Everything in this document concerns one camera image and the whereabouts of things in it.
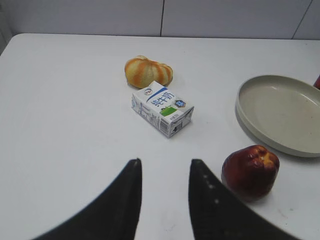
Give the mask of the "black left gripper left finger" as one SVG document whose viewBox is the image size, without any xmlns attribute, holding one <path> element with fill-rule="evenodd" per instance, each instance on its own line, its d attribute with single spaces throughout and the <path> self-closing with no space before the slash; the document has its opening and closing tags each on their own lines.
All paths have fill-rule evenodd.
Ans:
<svg viewBox="0 0 320 240">
<path fill-rule="evenodd" d="M 88 206 L 39 240 L 133 240 L 142 204 L 142 163 L 131 159 Z"/>
</svg>

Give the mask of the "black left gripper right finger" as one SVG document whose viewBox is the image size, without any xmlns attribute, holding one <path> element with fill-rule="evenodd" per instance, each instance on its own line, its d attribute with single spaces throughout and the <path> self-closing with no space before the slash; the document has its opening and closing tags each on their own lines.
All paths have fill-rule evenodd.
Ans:
<svg viewBox="0 0 320 240">
<path fill-rule="evenodd" d="M 193 159 L 189 215 L 196 240 L 294 240 L 233 195 L 201 159 Z"/>
</svg>

